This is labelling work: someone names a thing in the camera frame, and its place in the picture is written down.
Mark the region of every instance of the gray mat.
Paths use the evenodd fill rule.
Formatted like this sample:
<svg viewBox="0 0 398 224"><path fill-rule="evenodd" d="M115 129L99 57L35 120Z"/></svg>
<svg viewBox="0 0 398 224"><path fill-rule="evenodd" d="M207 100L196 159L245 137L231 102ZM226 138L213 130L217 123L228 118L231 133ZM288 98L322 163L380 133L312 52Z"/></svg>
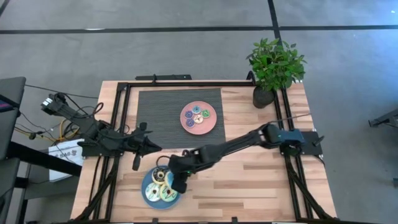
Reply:
<svg viewBox="0 0 398 224"><path fill-rule="evenodd" d="M216 126L207 134L196 136L181 125L180 113L187 104L204 101L216 110ZM147 122L151 141L165 149L198 147L225 142L221 89L140 91L137 124Z"/></svg>

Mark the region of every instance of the pink plate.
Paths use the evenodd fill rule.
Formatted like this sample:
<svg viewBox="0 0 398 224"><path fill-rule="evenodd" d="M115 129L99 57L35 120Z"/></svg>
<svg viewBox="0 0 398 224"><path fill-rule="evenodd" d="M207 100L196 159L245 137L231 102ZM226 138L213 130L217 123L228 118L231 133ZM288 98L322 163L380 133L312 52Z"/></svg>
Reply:
<svg viewBox="0 0 398 224"><path fill-rule="evenodd" d="M200 106L201 110L208 110L210 112L210 117L208 118L204 118L203 122L200 124L196 124L194 125L194 127L189 128L185 122L187 121L187 119L185 118L185 112L186 111L192 111L192 108L194 106ZM203 101L194 101L192 103L189 103L187 106L184 107L184 109L182 109L181 111L181 115L180 115L180 121L181 121L181 125L184 127L185 130L187 130L189 133L191 134L206 134L209 131L211 131L214 126L216 126L216 122L217 122L217 114L216 111L214 110L214 108L212 106L210 106L210 104L203 102Z"/></svg>

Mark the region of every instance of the green donut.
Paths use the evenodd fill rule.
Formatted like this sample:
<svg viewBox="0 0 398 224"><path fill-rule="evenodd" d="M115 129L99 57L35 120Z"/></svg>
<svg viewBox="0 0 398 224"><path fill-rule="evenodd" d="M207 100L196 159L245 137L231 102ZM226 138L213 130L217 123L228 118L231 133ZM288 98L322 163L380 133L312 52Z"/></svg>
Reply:
<svg viewBox="0 0 398 224"><path fill-rule="evenodd" d="M208 118L208 117L210 117L210 111L209 110L203 110L203 111L201 111L201 115L204 118Z"/></svg>

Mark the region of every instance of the blue plate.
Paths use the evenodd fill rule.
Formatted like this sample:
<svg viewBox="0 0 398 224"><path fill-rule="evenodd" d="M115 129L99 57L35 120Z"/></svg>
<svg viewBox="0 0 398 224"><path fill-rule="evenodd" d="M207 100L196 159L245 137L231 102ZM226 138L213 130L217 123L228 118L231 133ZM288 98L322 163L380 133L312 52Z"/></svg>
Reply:
<svg viewBox="0 0 398 224"><path fill-rule="evenodd" d="M154 209L159 209L159 210L163 210L163 209L168 209L173 207L179 200L180 200L180 194L177 193L177 198L172 201L172 202L165 202L162 199L158 200L157 202L151 202L150 200L148 200L148 198L145 196L145 189L147 188L147 186L153 182L152 180L152 172L154 171L155 168L152 168L144 177L144 180L142 180L142 184L141 184L141 195L142 198L144 199L145 203L147 205L149 205L150 207L154 208Z"/></svg>

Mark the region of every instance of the plate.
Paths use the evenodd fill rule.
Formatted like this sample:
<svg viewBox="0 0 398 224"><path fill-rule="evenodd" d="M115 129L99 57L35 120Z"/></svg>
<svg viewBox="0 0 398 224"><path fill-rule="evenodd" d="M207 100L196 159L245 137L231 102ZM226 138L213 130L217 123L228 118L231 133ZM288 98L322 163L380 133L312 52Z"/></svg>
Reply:
<svg viewBox="0 0 398 224"><path fill-rule="evenodd" d="M142 184L141 184L141 194L142 194L142 198L144 199L145 203L148 204L148 206L154 208L154 209L159 209L159 210L163 210L163 209L168 209L173 207L179 200L180 200L180 193L177 193L177 198L172 201L172 202L165 202L162 199L158 200L157 202L151 202L150 200L148 200L148 198L145 196L145 189L147 188L147 186L150 183L153 183L152 181L152 172L154 171L156 167L152 168L144 177L144 179L142 180Z"/></svg>
<svg viewBox="0 0 398 224"><path fill-rule="evenodd" d="M202 123L195 124L194 127L189 128L185 124L185 122L187 121L187 119L185 118L185 112L188 110L192 111L192 108L194 106L200 106L200 108L202 110L209 110L210 117L204 118ZM180 121L181 121L182 127L185 130L187 130L189 133L201 135L201 134L208 133L216 126L217 114L216 114L216 110L214 110L214 108L210 104L203 102L203 101L194 101L192 103L189 103L187 106L184 107L184 109L182 109L181 114L180 114Z"/></svg>

